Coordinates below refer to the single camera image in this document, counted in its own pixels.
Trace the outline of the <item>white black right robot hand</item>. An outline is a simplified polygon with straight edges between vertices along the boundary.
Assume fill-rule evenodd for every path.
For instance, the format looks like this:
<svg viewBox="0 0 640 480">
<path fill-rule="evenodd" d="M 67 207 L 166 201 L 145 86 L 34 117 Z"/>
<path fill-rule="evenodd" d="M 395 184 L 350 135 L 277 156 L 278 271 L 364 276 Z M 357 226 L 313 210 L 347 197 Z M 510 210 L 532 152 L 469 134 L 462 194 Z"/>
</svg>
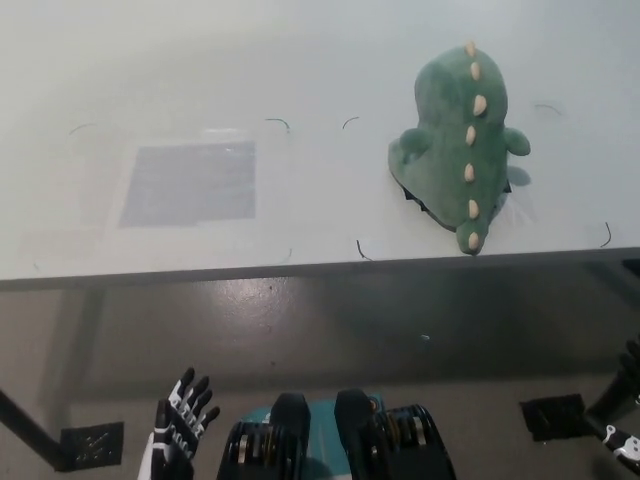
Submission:
<svg viewBox="0 0 640 480">
<path fill-rule="evenodd" d="M 631 398 L 639 403 L 639 339 L 629 340 L 626 343 L 626 349 L 627 352 L 620 357 L 619 377 Z M 639 475 L 639 438 L 637 436 L 607 424 L 606 436 L 602 443 L 621 464 Z"/>
</svg>

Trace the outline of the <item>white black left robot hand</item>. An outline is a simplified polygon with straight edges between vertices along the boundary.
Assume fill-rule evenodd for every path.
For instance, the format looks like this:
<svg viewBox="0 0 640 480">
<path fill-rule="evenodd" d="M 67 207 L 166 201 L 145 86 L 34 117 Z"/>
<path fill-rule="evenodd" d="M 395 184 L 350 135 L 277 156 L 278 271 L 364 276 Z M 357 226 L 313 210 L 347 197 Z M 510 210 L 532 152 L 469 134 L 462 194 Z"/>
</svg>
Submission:
<svg viewBox="0 0 640 480">
<path fill-rule="evenodd" d="M 153 430 L 142 455 L 138 480 L 192 479 L 192 465 L 209 424 L 220 414 L 211 406 L 209 377 L 189 367 L 156 407 Z"/>
</svg>

